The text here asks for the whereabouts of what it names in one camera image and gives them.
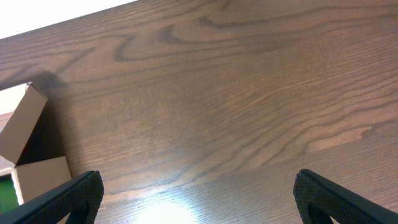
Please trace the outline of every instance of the white wall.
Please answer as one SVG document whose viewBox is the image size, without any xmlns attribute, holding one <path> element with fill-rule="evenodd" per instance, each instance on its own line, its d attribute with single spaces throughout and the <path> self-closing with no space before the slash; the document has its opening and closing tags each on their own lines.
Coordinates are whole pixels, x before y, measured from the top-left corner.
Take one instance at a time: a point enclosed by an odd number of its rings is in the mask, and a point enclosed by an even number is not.
<svg viewBox="0 0 398 224">
<path fill-rule="evenodd" d="M 0 0 L 0 39 L 135 0 Z"/>
</svg>

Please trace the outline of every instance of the wooden desk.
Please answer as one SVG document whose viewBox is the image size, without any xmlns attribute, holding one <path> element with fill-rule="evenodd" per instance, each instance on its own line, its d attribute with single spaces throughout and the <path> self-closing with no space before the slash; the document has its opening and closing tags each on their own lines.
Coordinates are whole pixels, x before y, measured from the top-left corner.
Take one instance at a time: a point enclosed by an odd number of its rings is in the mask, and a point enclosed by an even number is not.
<svg viewBox="0 0 398 224">
<path fill-rule="evenodd" d="M 0 40 L 27 80 L 97 223 L 300 223 L 301 168 L 398 212 L 395 1 L 140 0 Z"/>
</svg>

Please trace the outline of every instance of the cardboard box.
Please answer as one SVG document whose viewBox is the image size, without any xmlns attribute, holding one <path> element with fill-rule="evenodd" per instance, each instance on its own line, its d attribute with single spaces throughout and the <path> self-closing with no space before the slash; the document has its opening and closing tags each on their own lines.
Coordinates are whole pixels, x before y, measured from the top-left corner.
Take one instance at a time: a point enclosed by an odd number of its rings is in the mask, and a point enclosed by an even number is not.
<svg viewBox="0 0 398 224">
<path fill-rule="evenodd" d="M 0 91 L 0 213 L 71 179 L 65 156 L 17 166 L 46 102 L 31 83 Z"/>
</svg>

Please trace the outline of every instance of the green object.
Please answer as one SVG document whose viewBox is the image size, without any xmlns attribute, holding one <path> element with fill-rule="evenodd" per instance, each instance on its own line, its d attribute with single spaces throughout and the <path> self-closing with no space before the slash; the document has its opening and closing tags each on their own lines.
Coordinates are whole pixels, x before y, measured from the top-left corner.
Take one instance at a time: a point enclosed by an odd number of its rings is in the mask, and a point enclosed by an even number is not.
<svg viewBox="0 0 398 224">
<path fill-rule="evenodd" d="M 18 198 L 11 175 L 0 177 L 0 214 L 6 213 L 18 206 Z"/>
</svg>

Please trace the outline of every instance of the box flap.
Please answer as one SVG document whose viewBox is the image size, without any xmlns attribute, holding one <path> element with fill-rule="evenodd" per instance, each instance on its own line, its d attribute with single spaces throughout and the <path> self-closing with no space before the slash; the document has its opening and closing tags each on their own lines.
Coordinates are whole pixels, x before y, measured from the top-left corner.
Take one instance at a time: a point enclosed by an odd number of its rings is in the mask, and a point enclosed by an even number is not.
<svg viewBox="0 0 398 224">
<path fill-rule="evenodd" d="M 19 188 L 21 192 L 20 202 L 22 203 L 26 203 L 71 179 L 65 156 L 17 166 L 14 173 L 18 181 L 16 189 Z"/>
<path fill-rule="evenodd" d="M 31 83 L 0 91 L 0 170 L 17 163 L 46 102 Z"/>
</svg>

